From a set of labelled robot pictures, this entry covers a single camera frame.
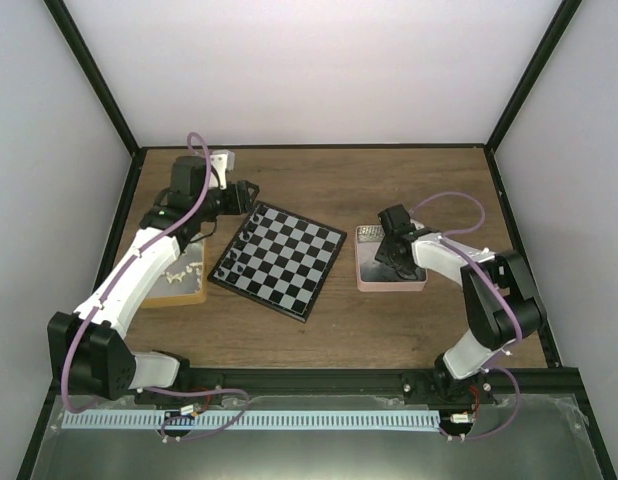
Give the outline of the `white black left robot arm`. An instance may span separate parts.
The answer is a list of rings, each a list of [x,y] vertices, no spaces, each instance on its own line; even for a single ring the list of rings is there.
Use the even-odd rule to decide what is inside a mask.
[[[142,217],[120,262],[73,312],[51,318],[50,360],[66,409],[79,410],[71,393],[116,400],[130,390],[157,387],[173,404],[192,395],[194,381],[180,370],[181,359],[162,352],[134,353],[125,337],[153,285],[202,225],[252,208],[259,188],[246,180],[228,181],[234,164],[229,150],[177,158],[169,186]]]

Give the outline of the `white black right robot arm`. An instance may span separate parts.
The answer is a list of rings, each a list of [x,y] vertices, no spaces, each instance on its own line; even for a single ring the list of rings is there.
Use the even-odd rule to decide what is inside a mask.
[[[399,278],[433,271],[462,289],[468,330],[434,362],[433,389],[447,403],[461,399],[469,380],[494,358],[539,331],[547,312],[531,271],[515,250],[476,249],[424,226],[402,204],[378,214],[383,239],[375,260]]]

